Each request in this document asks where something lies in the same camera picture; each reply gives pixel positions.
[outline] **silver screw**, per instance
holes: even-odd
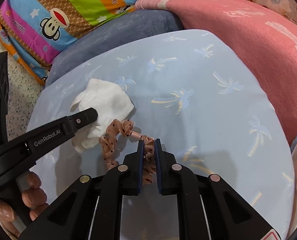
[[[124,165],[124,164],[122,164],[122,165],[120,165],[120,166],[118,167],[118,170],[119,170],[119,171],[127,171],[127,169],[128,169],[128,167],[127,167],[126,165]]]
[[[215,181],[215,182],[218,182],[221,179],[221,177],[219,175],[217,175],[217,174],[212,174],[210,176],[210,179]]]
[[[172,165],[172,169],[175,171],[180,171],[182,169],[182,166],[176,163]]]
[[[90,180],[90,177],[87,176],[87,175],[83,175],[83,176],[80,177],[80,181],[82,183],[88,182],[89,180]]]

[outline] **brown polka dot scrunchie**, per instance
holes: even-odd
[[[118,165],[117,161],[113,159],[114,149],[116,147],[116,136],[121,133],[122,136],[132,136],[144,141],[144,171],[143,184],[150,184],[153,182],[152,174],[156,173],[155,167],[155,148],[154,139],[147,135],[141,135],[133,131],[134,122],[131,120],[124,120],[120,122],[115,119],[106,129],[107,136],[99,138],[99,143],[102,146],[102,156],[108,170]]]

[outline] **pink blanket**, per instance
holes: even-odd
[[[253,72],[275,107],[288,142],[297,135],[297,26],[246,0],[138,0],[168,10],[186,29],[214,33]]]

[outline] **triangular cutout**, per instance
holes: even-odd
[[[235,224],[242,223],[250,219],[250,214],[234,199],[227,191],[223,193],[224,199],[231,213],[233,222]]]
[[[48,217],[48,220],[59,226],[64,226],[74,204],[76,192],[72,192],[67,199]]]

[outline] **human hand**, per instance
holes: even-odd
[[[22,192],[22,200],[24,204],[30,208],[35,207],[30,211],[30,217],[35,220],[44,209],[48,207],[47,196],[40,188],[42,182],[34,172],[30,171],[27,176],[30,189]],[[14,236],[19,237],[20,233],[12,224],[16,214],[14,210],[4,201],[0,200],[0,222]]]

